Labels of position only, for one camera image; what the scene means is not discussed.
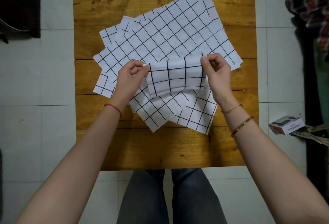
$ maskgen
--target hand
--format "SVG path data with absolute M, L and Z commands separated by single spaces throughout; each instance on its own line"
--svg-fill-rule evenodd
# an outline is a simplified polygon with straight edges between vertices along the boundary
M 201 64 L 208 76 L 209 87 L 214 100 L 221 106 L 223 100 L 232 95 L 231 67 L 220 54 L 202 56 Z
M 110 103 L 123 111 L 129 101 L 136 94 L 143 78 L 150 70 L 150 66 L 144 66 L 144 62 L 130 60 L 119 70 L 117 85 L 110 99 Z

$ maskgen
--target leg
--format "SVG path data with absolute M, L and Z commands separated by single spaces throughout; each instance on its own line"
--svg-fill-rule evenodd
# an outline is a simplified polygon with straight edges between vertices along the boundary
M 172 169 L 174 224 L 227 224 L 218 197 L 202 169 Z
M 117 224 L 169 224 L 164 170 L 136 170 L 122 199 Z

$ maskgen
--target patterned cloth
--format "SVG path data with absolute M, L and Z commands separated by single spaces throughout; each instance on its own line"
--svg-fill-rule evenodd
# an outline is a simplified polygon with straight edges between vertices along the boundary
M 316 34 L 316 40 L 329 63 L 329 5 L 328 0 L 286 0 L 287 9 L 306 22 Z

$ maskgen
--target left hand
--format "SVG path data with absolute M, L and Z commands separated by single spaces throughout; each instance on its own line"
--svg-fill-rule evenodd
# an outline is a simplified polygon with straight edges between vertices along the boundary
M 117 86 L 110 99 L 110 103 L 121 110 L 129 104 L 129 101 L 136 94 L 143 78 L 150 70 L 150 66 L 138 60 L 130 60 L 119 70 Z

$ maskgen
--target forearm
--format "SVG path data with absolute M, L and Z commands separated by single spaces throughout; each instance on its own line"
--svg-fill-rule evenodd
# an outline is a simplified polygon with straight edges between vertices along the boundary
M 239 105 L 232 95 L 220 102 L 223 111 Z M 249 114 L 242 107 L 237 107 L 224 116 L 231 131 L 249 118 Z M 256 122 L 248 122 L 236 133 L 234 139 L 251 176 L 278 223 L 328 222 L 329 207 L 322 196 Z
M 35 193 L 18 223 L 77 223 L 120 118 L 105 107 Z

